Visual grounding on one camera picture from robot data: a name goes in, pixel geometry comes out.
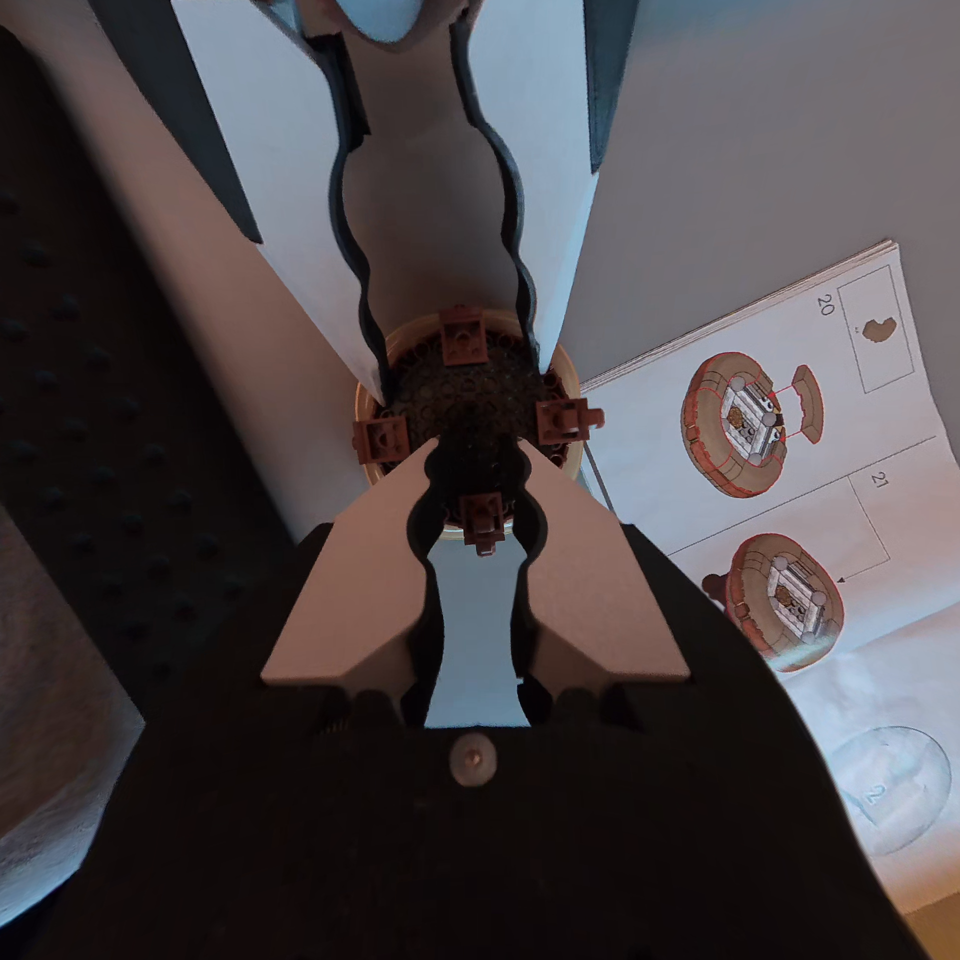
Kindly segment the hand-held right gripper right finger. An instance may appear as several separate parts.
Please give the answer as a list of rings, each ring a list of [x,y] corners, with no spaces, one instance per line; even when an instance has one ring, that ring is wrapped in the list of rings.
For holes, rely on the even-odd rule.
[[[531,725],[562,694],[683,683],[690,667],[615,515],[526,439],[513,447],[517,697]]]

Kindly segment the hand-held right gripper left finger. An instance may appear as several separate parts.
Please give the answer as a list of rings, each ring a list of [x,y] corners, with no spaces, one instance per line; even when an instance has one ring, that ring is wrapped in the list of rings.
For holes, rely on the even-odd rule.
[[[443,656],[443,614],[429,553],[443,533],[431,438],[333,522],[261,671],[272,687],[388,696],[422,727]]]

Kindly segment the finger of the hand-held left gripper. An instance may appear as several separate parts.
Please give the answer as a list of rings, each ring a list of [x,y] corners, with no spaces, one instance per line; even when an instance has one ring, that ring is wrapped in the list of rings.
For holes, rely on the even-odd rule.
[[[344,203],[369,133],[341,34],[305,40],[247,1],[173,2],[270,267],[378,402],[392,390],[371,269]]]
[[[468,2],[451,44],[468,120],[503,179],[501,239],[518,277],[515,311],[536,362],[549,364],[598,181],[584,3]]]

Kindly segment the round tan brown brick model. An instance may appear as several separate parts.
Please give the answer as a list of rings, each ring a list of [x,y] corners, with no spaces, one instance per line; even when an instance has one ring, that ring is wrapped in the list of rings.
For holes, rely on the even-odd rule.
[[[557,486],[569,498],[583,447],[605,414],[582,397],[560,352],[540,372],[507,311],[458,305],[387,343],[382,397],[357,389],[352,444],[370,490],[342,516],[399,557],[425,557],[448,529],[482,557],[509,532],[536,558]]]

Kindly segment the grey desk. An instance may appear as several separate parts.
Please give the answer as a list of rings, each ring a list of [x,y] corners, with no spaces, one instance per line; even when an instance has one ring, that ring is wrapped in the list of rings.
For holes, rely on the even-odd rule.
[[[34,42],[144,241],[295,542],[364,487],[335,416],[355,380],[243,237],[87,2],[28,2]],[[642,2],[562,338],[605,372],[893,238],[958,453],[958,2]],[[352,41],[371,137],[345,206],[384,331],[510,306],[497,163],[445,33]]]

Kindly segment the black studded mat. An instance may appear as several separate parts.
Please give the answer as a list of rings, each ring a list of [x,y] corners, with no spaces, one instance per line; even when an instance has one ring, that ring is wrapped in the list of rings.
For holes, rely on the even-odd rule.
[[[285,528],[47,71],[1,50],[2,504],[145,720],[267,655],[330,523]]]

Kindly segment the building instruction booklet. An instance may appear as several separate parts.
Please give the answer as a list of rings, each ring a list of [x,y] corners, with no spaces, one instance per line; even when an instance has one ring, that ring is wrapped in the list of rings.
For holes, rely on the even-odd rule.
[[[957,893],[959,474],[897,242],[581,390],[591,492],[719,583],[895,906]]]

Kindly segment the grey printed t-shirt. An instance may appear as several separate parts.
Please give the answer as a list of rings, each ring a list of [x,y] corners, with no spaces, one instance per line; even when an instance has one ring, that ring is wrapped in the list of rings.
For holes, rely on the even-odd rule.
[[[143,720],[1,510],[1,922],[81,866]]]

